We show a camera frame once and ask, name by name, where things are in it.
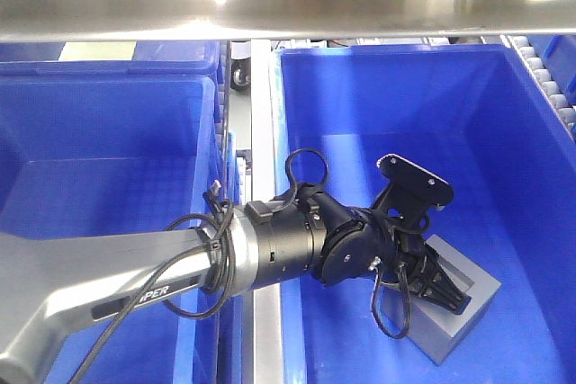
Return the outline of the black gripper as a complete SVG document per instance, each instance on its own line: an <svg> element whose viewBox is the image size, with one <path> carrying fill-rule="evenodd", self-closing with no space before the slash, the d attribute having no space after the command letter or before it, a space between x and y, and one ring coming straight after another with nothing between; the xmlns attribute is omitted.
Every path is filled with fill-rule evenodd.
<svg viewBox="0 0 576 384"><path fill-rule="evenodd" d="M431 202L412 194L382 194L368 208L347 207L328 194L315 194L326 237L313 277L326 286L346 279L368 277L375 269L392 283L403 264L413 273L428 259L422 234L428 229ZM421 299L462 315L471 297L462 292L436 262L418 273Z"/></svg>

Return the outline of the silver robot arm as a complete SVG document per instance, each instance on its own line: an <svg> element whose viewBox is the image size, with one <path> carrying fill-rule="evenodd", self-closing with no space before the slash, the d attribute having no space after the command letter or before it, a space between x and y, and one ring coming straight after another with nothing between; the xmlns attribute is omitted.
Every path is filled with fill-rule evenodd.
<svg viewBox="0 0 576 384"><path fill-rule="evenodd" d="M452 314L469 297L423 240L425 206L392 216L348 208L325 193L290 204L222 203L199 226L105 237L1 237L1 380L40 383L75 332L106 328L72 375L78 382L137 308L200 289L226 301L310 273L331 286L370 277L405 303L423 299Z"/></svg>

